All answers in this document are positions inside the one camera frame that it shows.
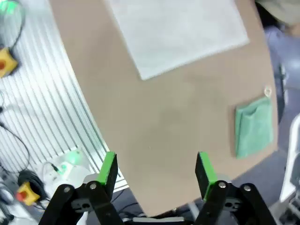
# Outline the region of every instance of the bolt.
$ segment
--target bolt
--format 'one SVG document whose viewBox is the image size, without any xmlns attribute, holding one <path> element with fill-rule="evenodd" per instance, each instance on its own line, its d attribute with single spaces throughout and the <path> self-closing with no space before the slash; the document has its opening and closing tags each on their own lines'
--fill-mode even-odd
<svg viewBox="0 0 300 225">
<path fill-rule="evenodd" d="M 65 187 L 64 192 L 69 192 L 70 188 L 69 187 Z"/>
<path fill-rule="evenodd" d="M 94 190 L 96 187 L 97 187 L 97 185 L 96 185 L 95 183 L 92 183 L 92 184 L 90 185 L 90 189 L 92 189 L 92 190 Z"/>
<path fill-rule="evenodd" d="M 245 191 L 251 191 L 251 187 L 249 187 L 248 185 L 245 185 L 245 186 L 244 186 L 244 190 L 245 190 Z"/>
<path fill-rule="evenodd" d="M 219 187 L 220 187 L 220 188 L 225 188 L 225 187 L 226 187 L 226 184 L 225 184 L 224 182 L 220 182 L 220 183 L 219 183 Z"/>
</svg>

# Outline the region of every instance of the green cloth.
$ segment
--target green cloth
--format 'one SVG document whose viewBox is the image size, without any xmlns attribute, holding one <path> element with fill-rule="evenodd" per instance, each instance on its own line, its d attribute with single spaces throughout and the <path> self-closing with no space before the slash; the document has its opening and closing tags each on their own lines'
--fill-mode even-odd
<svg viewBox="0 0 300 225">
<path fill-rule="evenodd" d="M 273 141 L 272 103 L 263 97 L 236 108 L 235 150 L 243 158 L 263 150 Z"/>
</svg>

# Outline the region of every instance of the gray floor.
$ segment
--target gray floor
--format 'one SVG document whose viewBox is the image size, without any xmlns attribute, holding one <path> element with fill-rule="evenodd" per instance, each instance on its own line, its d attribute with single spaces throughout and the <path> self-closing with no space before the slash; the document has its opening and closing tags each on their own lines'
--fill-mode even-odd
<svg viewBox="0 0 300 225">
<path fill-rule="evenodd" d="M 277 28 L 267 29 L 266 39 L 270 48 L 274 73 L 279 72 L 280 64 L 284 65 L 287 72 L 285 82 L 287 102 L 279 125 L 278 150 L 264 159 L 260 164 L 235 179 L 233 184 L 254 183 L 267 205 L 271 206 L 279 199 L 283 183 L 290 125 L 293 118 L 300 113 L 300 39 L 286 36 Z M 136 200 L 130 189 L 126 189 L 120 197 L 114 201 L 114 205 L 117 210 L 120 210 L 126 205 L 135 202 Z M 182 207 L 179 211 L 185 212 L 186 209 L 186 207 Z M 125 211 L 136 215 L 142 212 L 137 204 L 127 207 Z M 93 217 L 90 217 L 90 221 L 92 220 L 93 223 L 89 224 L 97 224 L 92 218 Z M 228 223 L 226 216 L 221 217 L 219 223 L 231 224 Z"/>
</svg>

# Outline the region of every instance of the metal grooved surface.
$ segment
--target metal grooved surface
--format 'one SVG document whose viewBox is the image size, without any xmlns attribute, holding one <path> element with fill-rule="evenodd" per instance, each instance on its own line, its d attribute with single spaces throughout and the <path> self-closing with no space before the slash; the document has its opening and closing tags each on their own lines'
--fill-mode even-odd
<svg viewBox="0 0 300 225">
<path fill-rule="evenodd" d="M 91 168 L 98 172 L 107 146 L 79 88 L 49 2 L 21 3 L 25 24 L 13 49 L 20 66 L 0 80 L 4 97 L 0 120 L 28 146 L 29 168 L 81 147 Z M 14 39 L 18 33 L 17 22 L 8 27 L 1 39 Z M 28 155 L 23 145 L 3 128 L 0 136 L 1 164 L 11 171 L 24 168 Z M 115 188 L 125 187 L 119 173 Z"/>
</svg>

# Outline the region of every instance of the brown table surface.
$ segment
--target brown table surface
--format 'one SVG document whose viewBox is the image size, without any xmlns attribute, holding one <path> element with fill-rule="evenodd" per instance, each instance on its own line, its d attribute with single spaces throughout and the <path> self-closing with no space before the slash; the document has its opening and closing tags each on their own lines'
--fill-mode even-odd
<svg viewBox="0 0 300 225">
<path fill-rule="evenodd" d="M 200 197 L 198 151 L 217 173 L 241 175 L 277 147 L 277 103 L 270 56 L 251 0 L 237 0 L 250 44 L 142 81 L 102 0 L 52 0 L 77 80 L 109 149 L 149 216 Z M 235 107 L 273 89 L 274 142 L 234 156 Z"/>
</svg>

